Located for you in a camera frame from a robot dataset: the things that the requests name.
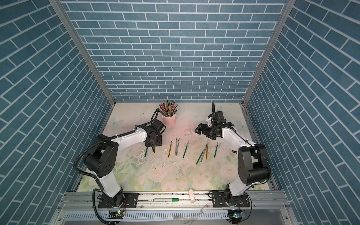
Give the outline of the yellow carving knife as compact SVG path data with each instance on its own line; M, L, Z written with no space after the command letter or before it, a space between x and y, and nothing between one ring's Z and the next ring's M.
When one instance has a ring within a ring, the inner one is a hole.
M206 144L206 152L205 152L205 154L206 154L206 160L208 159L208 144Z

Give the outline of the aluminium corner frame post right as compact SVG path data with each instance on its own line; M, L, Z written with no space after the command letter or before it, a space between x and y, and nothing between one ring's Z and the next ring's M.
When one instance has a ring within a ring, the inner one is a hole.
M280 36L280 33L282 31L282 29L284 28L284 25L290 15L290 12L294 6L294 4L296 3L296 0L289 0L289 1L286 1L281 13L280 13L280 16L279 16L279 20L278 22L276 23L275 27L274 27L274 30L273 30L273 33L269 39L269 43L267 44L266 46L266 49L262 55L262 58L258 64L258 67L254 73L254 76L252 78L252 81L250 82L249 84L249 88L244 96L244 99L242 101L242 104L245 106L249 100L250 100L250 97L256 87L256 84L257 82L259 81L261 75L262 75L262 72L264 70L264 67L272 53L272 50L276 44L276 41L278 40L279 36Z

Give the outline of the aluminium corner frame post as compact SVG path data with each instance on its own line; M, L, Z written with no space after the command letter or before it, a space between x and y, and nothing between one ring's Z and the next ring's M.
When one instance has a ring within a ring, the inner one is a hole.
M279 36L280 36L280 33L282 31L282 29L284 28L284 25L290 15L290 12L294 6L294 4L296 3L296 0L289 0L289 1L286 1L281 13L280 13L280 16L279 16L279 20L278 22L276 23L275 27L274 27L274 30L273 30L273 33L269 39L269 43L267 44L266 46L266 49L262 55L262 58L258 64L258 67L254 73L254 76L252 78L252 81L250 82L249 84L249 88L244 96L244 99L242 101L242 104L245 106L249 100L250 100L250 97L256 87L256 84L257 82L259 81L261 75L262 75L262 72L264 70L264 67L272 53L272 50L276 44L276 41L278 40Z
M112 97L108 87L106 86L101 74L99 73L95 63L93 62L91 56L89 55L83 41L81 40L78 32L76 31L73 23L71 22L69 16L67 15L61 1L58 0L49 0L52 8L54 9L55 13L57 14L58 18L64 25L66 31L68 32L69 36L71 37L72 41L74 42L75 46L77 47L79 53L83 57L86 65L89 67L90 71L92 72L93 76L97 80L98 84L100 85L102 91L104 92L105 96L107 97L110 104L114 107L115 100Z

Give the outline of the beige eraser on rail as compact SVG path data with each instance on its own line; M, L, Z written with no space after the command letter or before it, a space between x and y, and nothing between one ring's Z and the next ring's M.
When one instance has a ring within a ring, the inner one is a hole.
M195 203L195 202L196 202L196 199L195 199L194 191L193 191L192 189L190 189L190 190L188 191L188 195L189 195L190 202L191 202L191 203Z

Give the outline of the green marker on rail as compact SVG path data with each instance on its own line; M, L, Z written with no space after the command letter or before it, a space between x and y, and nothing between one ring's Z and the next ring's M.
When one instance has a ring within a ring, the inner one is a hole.
M178 198L154 198L153 202L179 202Z

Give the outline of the aluminium front rail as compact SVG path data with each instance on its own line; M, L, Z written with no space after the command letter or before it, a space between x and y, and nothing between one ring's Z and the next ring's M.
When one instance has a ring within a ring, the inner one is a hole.
M126 192L120 207L107 206L91 192L67 192L52 225L295 225L283 191L249 191L235 206L221 192Z

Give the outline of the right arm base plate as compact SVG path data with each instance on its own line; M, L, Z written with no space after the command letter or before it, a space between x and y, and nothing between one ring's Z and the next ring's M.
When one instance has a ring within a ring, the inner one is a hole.
M224 191L209 191L208 197L212 201L214 208L224 208L224 207L250 207L251 203L249 198L246 195L241 196L232 196L230 193L225 193Z

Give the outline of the aluminium corner frame post left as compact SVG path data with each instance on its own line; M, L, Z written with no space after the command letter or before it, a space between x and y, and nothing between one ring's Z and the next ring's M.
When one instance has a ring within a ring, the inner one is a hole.
M114 107L115 100L112 97L108 87L106 86L101 74L99 73L95 63L93 62L91 56L89 55L83 41L81 40L78 32L76 31L73 23L71 22L69 16L67 15L61 1L58 0L49 0L52 8L54 9L55 13L57 14L58 18L64 25L66 31L68 32L69 36L71 37L72 41L74 42L75 46L77 47L79 53L83 57L86 65L89 67L90 71L92 72L93 76L97 80L98 84L100 85L102 91L104 92L105 96L107 97L110 104Z

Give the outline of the dark green carving knife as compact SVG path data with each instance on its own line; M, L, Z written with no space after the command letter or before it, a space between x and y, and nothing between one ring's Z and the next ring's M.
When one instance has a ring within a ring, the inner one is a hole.
M200 154L200 156L199 156L199 158L198 158L198 160L197 160L197 162L196 162L196 165L198 165L198 163L200 162L200 160L202 159L202 157L203 157L203 152L201 152L201 154Z

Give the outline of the pink cup of coloured pencils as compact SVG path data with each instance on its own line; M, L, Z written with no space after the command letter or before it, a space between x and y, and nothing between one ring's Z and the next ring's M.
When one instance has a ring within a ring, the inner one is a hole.
M159 105L159 111L162 114L163 123L167 127L173 127L176 124L177 106L177 103L169 100L165 100Z

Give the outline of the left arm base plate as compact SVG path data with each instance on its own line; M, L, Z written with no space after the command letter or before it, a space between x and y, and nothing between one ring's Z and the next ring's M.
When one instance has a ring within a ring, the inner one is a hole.
M97 199L99 200L98 207L100 209L136 208L138 197L138 193L120 193L115 197L110 198L106 194L101 193L97 196Z

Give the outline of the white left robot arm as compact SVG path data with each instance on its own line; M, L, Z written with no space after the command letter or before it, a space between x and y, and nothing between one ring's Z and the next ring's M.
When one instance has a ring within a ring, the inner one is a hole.
M162 145L162 134L166 126L158 119L135 126L132 131L107 137L98 136L98 142L91 147L83 157L83 162L90 171L100 190L110 198L116 197L122 191L114 175L114 168L120 152L137 143L145 147Z

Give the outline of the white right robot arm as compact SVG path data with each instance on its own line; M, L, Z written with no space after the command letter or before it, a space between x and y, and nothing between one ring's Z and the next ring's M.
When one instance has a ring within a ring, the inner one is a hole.
M271 178L271 166L267 149L263 144L256 144L237 132L234 124L227 122L222 111L209 114L207 124L200 123L195 129L199 135L209 139L223 138L235 148L238 155L238 176L225 189L227 201L246 194L246 191L256 185L262 185Z

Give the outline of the silver carving knife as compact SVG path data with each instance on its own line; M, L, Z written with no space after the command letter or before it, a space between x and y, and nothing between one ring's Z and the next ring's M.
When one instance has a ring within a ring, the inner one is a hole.
M203 158L204 158L204 156L205 156L205 154L206 154L206 148L207 148L207 147L204 147L204 149L203 149L203 151L202 151L202 154L201 154L201 157L200 157L200 162L202 162L202 160L203 160Z

